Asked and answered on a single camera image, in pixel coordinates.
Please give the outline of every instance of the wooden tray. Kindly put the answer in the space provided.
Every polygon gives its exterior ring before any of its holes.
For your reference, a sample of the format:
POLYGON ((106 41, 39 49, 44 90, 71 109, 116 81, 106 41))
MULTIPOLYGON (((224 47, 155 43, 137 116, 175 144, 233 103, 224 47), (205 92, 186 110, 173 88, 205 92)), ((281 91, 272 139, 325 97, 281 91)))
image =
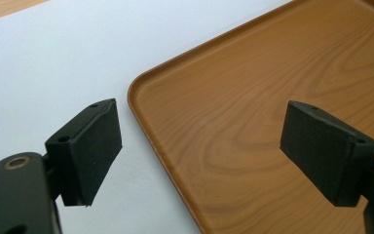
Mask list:
POLYGON ((0 18, 46 1, 47 0, 0 0, 0 18))
POLYGON ((290 99, 374 137, 374 0, 294 1, 140 75, 129 102, 205 233, 363 233, 279 150, 290 99))

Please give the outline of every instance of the metal ring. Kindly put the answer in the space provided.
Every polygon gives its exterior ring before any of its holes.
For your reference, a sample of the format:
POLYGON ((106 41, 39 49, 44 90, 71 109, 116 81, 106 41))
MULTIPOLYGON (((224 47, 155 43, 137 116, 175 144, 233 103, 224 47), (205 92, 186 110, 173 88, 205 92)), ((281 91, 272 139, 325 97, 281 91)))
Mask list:
POLYGON ((30 160, 31 158, 28 156, 19 156, 6 162, 4 167, 6 170, 18 169, 28 164, 30 160))

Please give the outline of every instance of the white table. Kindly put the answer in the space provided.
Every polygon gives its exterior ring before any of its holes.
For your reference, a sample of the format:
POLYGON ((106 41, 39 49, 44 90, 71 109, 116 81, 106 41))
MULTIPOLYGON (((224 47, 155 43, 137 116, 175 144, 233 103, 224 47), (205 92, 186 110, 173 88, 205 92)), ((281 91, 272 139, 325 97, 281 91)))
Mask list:
POLYGON ((142 72, 288 0, 52 0, 0 19, 0 160, 45 154, 87 105, 117 100, 123 145, 93 205, 65 208, 63 232, 200 233, 127 103, 142 72))

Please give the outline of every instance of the screw hole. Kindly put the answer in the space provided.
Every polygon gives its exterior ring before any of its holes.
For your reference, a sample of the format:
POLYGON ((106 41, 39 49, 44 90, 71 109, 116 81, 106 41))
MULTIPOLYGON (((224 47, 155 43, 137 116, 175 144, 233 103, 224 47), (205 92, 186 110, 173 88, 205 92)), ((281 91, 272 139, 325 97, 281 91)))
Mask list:
POLYGON ((18 225, 11 229, 9 229, 5 234, 24 234, 26 233, 26 226, 25 225, 18 225))
POLYGON ((63 136, 63 137, 60 137, 58 139, 58 142, 60 142, 60 143, 64 143, 64 142, 67 142, 67 141, 69 141, 69 136, 63 136))
POLYGON ((4 167, 6 170, 18 169, 28 164, 29 160, 28 156, 20 156, 5 163, 4 167))

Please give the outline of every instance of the wooden surface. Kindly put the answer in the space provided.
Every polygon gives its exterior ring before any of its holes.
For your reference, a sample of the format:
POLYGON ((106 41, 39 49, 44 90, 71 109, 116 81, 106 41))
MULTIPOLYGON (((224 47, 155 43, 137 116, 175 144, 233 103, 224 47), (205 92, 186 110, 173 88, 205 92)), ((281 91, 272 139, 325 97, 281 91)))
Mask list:
POLYGON ((47 0, 0 0, 0 18, 46 1, 47 0))
POLYGON ((279 150, 287 102, 374 138, 374 1, 295 1, 139 76, 129 103, 205 233, 364 233, 279 150))

